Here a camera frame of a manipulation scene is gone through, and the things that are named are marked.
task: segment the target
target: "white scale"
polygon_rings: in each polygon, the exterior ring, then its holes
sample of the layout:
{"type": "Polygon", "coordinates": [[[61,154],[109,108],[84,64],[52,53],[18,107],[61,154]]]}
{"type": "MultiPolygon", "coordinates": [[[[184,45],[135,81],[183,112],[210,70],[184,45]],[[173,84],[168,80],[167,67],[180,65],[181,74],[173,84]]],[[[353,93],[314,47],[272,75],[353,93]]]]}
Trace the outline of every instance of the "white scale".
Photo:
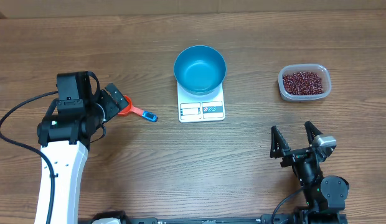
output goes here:
{"type": "Polygon", "coordinates": [[[224,89],[222,84],[207,95],[193,95],[177,82],[178,115],[182,123],[223,121],[225,119],[224,89]]]}

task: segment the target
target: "red beans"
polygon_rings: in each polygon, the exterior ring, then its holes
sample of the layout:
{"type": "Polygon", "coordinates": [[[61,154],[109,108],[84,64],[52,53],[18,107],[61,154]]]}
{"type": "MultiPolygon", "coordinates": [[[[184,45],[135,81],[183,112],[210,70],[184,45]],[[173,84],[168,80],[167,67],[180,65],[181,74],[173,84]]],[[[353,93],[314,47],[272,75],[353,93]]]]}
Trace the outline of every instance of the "red beans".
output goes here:
{"type": "Polygon", "coordinates": [[[323,93],[322,78],[315,72],[297,72],[283,76],[283,84],[291,95],[317,95],[323,93]]]}

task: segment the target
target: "blue bowl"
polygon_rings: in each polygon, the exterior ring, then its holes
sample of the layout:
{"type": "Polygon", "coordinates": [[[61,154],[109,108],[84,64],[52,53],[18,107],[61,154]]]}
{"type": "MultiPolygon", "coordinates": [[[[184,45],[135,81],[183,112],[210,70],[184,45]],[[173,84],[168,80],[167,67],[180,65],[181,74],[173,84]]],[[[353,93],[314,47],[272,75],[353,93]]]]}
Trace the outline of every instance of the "blue bowl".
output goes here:
{"type": "Polygon", "coordinates": [[[206,95],[224,81],[225,59],[212,47],[192,46],[176,58],[174,74],[176,81],[189,93],[206,95]]]}

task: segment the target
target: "blue spoon handle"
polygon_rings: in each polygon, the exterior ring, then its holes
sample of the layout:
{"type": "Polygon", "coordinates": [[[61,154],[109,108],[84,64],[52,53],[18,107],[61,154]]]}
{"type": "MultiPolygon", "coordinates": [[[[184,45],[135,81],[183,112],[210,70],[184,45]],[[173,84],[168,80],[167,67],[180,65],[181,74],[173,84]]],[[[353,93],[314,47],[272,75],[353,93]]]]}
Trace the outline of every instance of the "blue spoon handle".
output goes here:
{"type": "Polygon", "coordinates": [[[144,111],[143,114],[142,114],[142,117],[148,119],[149,121],[152,121],[152,122],[156,122],[158,117],[154,114],[154,113],[151,113],[151,112],[148,112],[148,111],[144,111]]]}

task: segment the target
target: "wooden table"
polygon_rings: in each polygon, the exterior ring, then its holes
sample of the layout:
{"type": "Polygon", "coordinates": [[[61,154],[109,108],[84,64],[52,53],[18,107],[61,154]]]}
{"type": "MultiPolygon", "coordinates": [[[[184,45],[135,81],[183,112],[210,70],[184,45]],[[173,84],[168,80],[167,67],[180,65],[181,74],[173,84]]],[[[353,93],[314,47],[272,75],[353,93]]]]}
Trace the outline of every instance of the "wooden table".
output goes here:
{"type": "MultiPolygon", "coordinates": [[[[291,169],[269,158],[270,128],[277,125],[296,149],[307,146],[303,124],[311,120],[338,140],[321,167],[351,184],[350,223],[386,223],[386,10],[0,20],[0,118],[55,90],[56,74],[83,70],[102,86],[116,83],[159,120],[108,123],[85,166],[80,217],[271,213],[299,186],[291,169]],[[179,52],[197,44],[227,61],[225,121],[178,121],[172,68],[179,52]],[[278,72],[297,63],[329,69],[325,100],[281,99],[278,72]]],[[[39,147],[36,127],[51,100],[17,110],[3,133],[39,147]]],[[[0,140],[0,223],[33,223],[39,185],[39,157],[0,140]]],[[[297,204],[302,196],[280,211],[297,204]]]]}

